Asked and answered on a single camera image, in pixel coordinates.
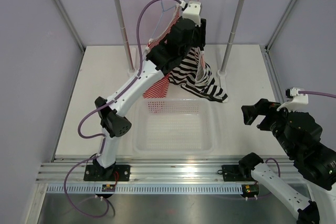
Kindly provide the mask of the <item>black white striped tank top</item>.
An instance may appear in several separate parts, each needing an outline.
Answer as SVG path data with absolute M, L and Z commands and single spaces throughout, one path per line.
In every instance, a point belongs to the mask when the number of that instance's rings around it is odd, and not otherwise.
M 169 39 L 179 46 L 183 55 L 179 66 L 169 73 L 169 85 L 174 84 L 185 91 L 210 101 L 222 103 L 227 100 L 226 91 L 215 84 L 211 67 L 205 61 L 204 49 L 193 47 L 194 28 L 197 25 L 190 19 L 180 17 L 172 26 Z

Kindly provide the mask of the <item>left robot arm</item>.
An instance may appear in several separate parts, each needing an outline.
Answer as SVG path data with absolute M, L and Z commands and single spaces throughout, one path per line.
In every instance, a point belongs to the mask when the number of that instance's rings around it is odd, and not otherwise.
M 205 19 L 197 25 L 190 19 L 179 17 L 170 31 L 150 49 L 140 74 L 129 79 L 112 97 L 95 100 L 96 107 L 101 108 L 98 114 L 105 135 L 100 155 L 93 162 L 95 175 L 100 180 L 107 181 L 113 176 L 120 138 L 132 126 L 125 117 L 127 112 L 145 91 L 178 67 L 192 48 L 204 48 L 205 37 Z

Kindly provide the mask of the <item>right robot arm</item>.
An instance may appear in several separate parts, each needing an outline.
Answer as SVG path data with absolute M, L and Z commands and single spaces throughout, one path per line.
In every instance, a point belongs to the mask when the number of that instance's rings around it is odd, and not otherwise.
M 322 127 L 298 108 L 292 102 L 280 104 L 260 99 L 254 105 L 243 105 L 241 110 L 246 125 L 260 115 L 264 117 L 257 128 L 273 134 L 307 181 L 312 198 L 291 188 L 255 153 L 238 162 L 238 173 L 244 180 L 263 184 L 287 207 L 297 223 L 335 223 L 335 151 L 320 142 Z

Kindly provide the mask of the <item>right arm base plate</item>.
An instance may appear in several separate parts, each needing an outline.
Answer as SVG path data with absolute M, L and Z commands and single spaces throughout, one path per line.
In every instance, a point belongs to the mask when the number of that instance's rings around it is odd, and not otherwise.
M 251 176 L 251 170 L 240 168 L 239 165 L 222 165 L 217 174 L 221 175 L 225 182 L 257 183 Z

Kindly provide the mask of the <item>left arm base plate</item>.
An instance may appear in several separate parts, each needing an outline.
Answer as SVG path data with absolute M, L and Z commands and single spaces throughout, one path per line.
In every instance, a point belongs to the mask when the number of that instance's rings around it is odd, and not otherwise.
M 112 165 L 103 168 L 96 165 L 87 165 L 83 180 L 88 182 L 128 182 L 130 165 Z

